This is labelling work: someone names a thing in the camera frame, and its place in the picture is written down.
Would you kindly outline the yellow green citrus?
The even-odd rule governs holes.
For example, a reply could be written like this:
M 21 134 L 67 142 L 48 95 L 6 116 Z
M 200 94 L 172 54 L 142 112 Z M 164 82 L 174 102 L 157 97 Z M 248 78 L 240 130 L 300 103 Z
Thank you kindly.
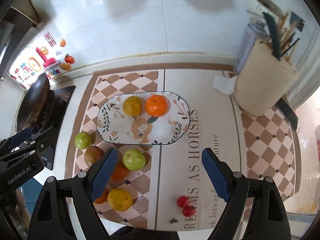
M 142 101 L 137 96 L 130 96 L 123 102 L 123 111 L 126 115 L 137 116 L 142 113 Z

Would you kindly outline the large yellow citrus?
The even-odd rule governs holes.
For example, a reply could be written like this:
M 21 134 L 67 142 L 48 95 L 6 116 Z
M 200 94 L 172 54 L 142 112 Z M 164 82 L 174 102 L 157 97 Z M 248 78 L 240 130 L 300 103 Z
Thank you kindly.
M 124 189 L 112 189 L 108 193 L 107 202 L 115 211 L 126 211 L 131 207 L 133 200 Z

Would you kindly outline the black frying pan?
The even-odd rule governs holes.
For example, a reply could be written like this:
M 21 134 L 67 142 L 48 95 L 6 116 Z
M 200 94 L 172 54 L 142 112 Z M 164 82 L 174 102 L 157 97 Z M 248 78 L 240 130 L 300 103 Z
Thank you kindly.
M 18 110 L 16 131 L 35 128 L 41 121 L 50 95 L 46 73 L 42 73 L 25 94 Z

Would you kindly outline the floral oval ceramic plate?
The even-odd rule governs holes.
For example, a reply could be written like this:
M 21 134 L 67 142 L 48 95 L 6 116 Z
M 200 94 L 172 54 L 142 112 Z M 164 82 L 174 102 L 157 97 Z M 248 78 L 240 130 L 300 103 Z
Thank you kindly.
M 145 110 L 147 99 L 153 95 L 160 95 L 167 101 L 163 116 L 151 116 Z M 123 111 L 125 100 L 131 96 L 142 101 L 140 115 L 129 116 Z M 190 114 L 187 102 L 173 92 L 115 95 L 100 107 L 96 128 L 104 141 L 113 144 L 170 145 L 188 130 Z

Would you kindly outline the cream cylindrical utensil holder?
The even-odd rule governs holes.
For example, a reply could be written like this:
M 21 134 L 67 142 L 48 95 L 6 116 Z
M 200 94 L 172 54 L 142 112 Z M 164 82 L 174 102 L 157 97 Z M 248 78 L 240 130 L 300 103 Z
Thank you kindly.
M 249 115 L 261 116 L 289 90 L 298 76 L 297 68 L 278 60 L 262 40 L 257 40 L 235 85 L 234 98 Z

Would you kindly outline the black gas stove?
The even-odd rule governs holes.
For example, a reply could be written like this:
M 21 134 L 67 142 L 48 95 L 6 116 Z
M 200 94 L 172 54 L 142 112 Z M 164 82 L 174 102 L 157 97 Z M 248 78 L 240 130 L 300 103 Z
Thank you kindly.
M 50 143 L 50 146 L 42 152 L 42 162 L 49 170 L 52 170 L 54 166 L 57 137 L 59 135 L 62 121 L 74 90 L 75 86 L 51 90 L 49 92 L 47 103 L 40 112 L 40 119 L 37 122 L 37 125 L 33 128 L 33 136 L 20 144 L 20 148 L 25 148 L 45 131 L 51 128 L 55 129 L 56 132 L 53 134 L 53 139 Z

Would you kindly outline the crumpled white tissue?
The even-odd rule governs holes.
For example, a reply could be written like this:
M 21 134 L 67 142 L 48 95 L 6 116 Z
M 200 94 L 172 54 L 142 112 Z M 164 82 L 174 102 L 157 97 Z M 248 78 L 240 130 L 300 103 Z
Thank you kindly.
M 238 76 L 232 78 L 216 76 L 213 81 L 213 88 L 225 95 L 233 95 L 235 92 Z

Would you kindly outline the chopsticks and utensils bundle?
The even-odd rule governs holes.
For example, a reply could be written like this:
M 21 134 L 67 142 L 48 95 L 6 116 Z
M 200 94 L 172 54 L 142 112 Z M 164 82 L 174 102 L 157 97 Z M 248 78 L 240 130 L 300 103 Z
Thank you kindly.
M 291 57 L 300 38 L 293 40 L 296 31 L 302 32 L 304 20 L 294 12 L 284 12 L 272 0 L 256 0 L 268 12 L 263 12 L 269 29 L 266 44 L 272 49 L 272 55 L 277 60 L 282 58 L 291 63 Z

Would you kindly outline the red cherry tomato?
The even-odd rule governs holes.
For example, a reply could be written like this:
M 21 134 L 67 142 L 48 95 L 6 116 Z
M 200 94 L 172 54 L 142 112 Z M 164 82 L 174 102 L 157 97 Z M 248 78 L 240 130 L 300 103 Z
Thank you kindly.
M 183 208 L 182 210 L 182 214 L 185 216 L 185 217 L 191 217 L 193 215 L 195 215 L 196 213 L 196 209 L 194 206 L 191 206 L 191 205 L 187 205 Z
M 184 208 L 189 205 L 189 199 L 186 196 L 181 196 L 176 202 L 178 207 Z

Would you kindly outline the small green apple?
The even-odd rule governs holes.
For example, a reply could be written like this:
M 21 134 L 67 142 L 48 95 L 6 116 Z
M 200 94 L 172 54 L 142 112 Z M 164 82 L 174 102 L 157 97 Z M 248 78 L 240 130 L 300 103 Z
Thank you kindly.
M 76 148 L 78 148 L 80 150 L 85 150 L 85 149 L 89 148 L 89 146 L 92 145 L 92 138 L 85 131 L 79 132 L 74 138 L 74 143 L 75 143 Z

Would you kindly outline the bright orange tangerine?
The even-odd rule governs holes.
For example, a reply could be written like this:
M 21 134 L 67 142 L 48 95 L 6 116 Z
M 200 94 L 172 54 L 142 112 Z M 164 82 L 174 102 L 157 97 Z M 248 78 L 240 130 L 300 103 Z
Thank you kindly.
M 145 111 L 149 116 L 160 117 L 167 111 L 168 103 L 161 95 L 152 95 L 145 102 Z

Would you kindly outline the checkered printed table mat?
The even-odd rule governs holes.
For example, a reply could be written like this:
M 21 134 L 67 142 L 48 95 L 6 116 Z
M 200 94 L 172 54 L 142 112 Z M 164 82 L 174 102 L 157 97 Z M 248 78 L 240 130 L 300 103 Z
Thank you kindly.
M 102 150 L 115 147 L 142 152 L 146 165 L 124 180 L 110 181 L 107 189 L 124 189 L 132 199 L 126 211 L 115 211 L 108 202 L 96 204 L 105 220 L 137 228 L 161 231 L 193 231 L 216 226 L 225 202 L 220 199 L 202 165 L 201 153 L 209 147 L 232 170 L 248 178 L 273 178 L 282 200 L 299 188 L 295 130 L 276 107 L 260 117 L 244 113 L 229 96 L 212 87 L 216 76 L 230 77 L 221 70 L 160 69 L 143 72 L 95 73 L 82 97 L 74 133 L 87 132 Z M 143 92 L 173 92 L 191 111 L 190 125 L 170 145 L 129 145 L 104 141 L 97 132 L 100 107 L 115 95 Z M 195 215 L 185 217 L 176 202 L 186 196 Z

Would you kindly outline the large green apple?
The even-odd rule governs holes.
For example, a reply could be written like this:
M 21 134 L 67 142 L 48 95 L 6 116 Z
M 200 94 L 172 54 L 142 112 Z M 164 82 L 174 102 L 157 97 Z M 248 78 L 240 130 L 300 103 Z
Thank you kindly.
M 141 170 L 146 165 L 144 155 L 138 150 L 127 150 L 123 155 L 122 161 L 130 171 Z

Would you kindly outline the dark red orange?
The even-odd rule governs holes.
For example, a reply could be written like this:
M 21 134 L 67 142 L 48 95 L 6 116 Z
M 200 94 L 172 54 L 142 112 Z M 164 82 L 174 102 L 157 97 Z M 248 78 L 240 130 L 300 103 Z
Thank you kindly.
M 114 171 L 111 175 L 112 181 L 121 181 L 126 178 L 126 176 L 129 174 L 129 170 L 125 167 L 122 161 L 118 161 L 116 167 L 114 168 Z

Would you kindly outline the brownish green fruit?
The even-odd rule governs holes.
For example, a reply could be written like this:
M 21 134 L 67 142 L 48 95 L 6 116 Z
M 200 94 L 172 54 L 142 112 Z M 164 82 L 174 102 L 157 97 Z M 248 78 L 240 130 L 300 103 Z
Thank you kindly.
M 101 148 L 99 148 L 98 146 L 90 146 L 85 152 L 85 163 L 88 166 L 91 166 L 92 164 L 99 161 L 103 155 L 104 151 Z

